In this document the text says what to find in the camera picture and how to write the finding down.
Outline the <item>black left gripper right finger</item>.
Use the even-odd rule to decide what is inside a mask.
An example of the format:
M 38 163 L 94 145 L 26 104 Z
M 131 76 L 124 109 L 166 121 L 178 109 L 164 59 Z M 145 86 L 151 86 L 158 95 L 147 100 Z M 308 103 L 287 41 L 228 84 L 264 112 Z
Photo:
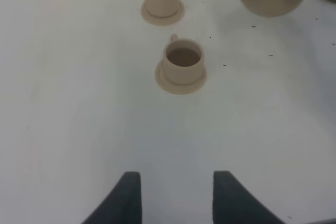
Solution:
M 229 171 L 213 175 L 213 223 L 283 223 Z

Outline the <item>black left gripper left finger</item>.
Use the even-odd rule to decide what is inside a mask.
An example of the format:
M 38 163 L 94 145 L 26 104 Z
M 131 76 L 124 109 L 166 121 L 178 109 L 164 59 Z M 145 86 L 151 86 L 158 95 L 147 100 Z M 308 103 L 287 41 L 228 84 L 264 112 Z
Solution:
M 126 172 L 84 224 L 141 224 L 141 175 Z

